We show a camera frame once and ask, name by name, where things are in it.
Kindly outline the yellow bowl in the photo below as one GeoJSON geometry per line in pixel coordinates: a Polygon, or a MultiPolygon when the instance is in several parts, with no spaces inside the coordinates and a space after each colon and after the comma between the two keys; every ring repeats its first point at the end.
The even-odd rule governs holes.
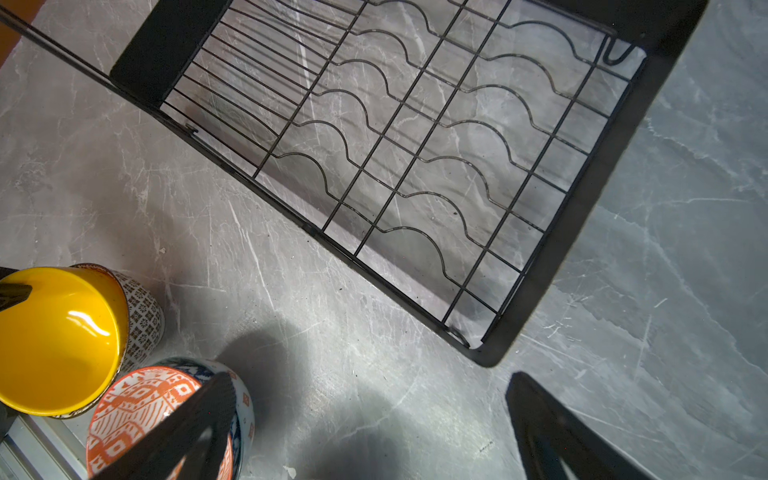
{"type": "Polygon", "coordinates": [[[36,267],[1,280],[1,401],[22,413],[67,416],[116,376],[129,340],[115,277],[82,267],[36,267]]]}

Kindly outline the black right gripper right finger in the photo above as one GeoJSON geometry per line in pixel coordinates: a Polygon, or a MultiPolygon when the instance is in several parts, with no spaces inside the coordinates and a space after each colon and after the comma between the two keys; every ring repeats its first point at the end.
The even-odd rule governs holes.
{"type": "Polygon", "coordinates": [[[647,479],[529,374],[512,375],[506,402],[528,479],[647,479]]]}

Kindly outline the orange white patterned bowl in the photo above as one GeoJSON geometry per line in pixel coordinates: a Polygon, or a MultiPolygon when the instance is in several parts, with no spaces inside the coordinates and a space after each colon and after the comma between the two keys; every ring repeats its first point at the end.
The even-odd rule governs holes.
{"type": "Polygon", "coordinates": [[[242,378],[228,366],[189,357],[170,357],[135,370],[116,381],[102,396],[88,429],[88,476],[94,477],[118,460],[221,372],[229,376],[234,386],[236,410],[218,477],[238,478],[255,431],[250,392],[242,378]]]}

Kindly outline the black white patterned bowl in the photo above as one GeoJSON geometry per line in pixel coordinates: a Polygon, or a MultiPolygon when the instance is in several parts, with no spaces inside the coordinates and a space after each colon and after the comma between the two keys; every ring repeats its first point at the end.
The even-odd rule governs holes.
{"type": "MultiPolygon", "coordinates": [[[[129,332],[124,335],[126,345],[121,353],[121,363],[112,369],[114,378],[141,366],[163,336],[165,317],[155,297],[138,282],[116,270],[95,263],[79,263],[63,268],[28,269],[25,273],[27,284],[58,296],[93,291],[105,293],[107,299],[113,302],[114,289],[107,285],[108,277],[122,289],[129,332]]],[[[98,390],[87,386],[83,394],[77,392],[71,395],[69,388],[78,387],[79,378],[69,380],[55,373],[42,396],[45,405],[40,408],[40,413],[57,418],[80,415],[97,403],[110,384],[104,381],[98,390]]]]}

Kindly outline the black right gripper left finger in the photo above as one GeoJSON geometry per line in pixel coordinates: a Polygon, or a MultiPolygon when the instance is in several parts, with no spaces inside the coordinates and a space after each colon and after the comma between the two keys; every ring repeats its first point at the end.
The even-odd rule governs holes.
{"type": "Polygon", "coordinates": [[[220,479],[235,410],[234,386],[218,373],[91,479],[220,479]]]}

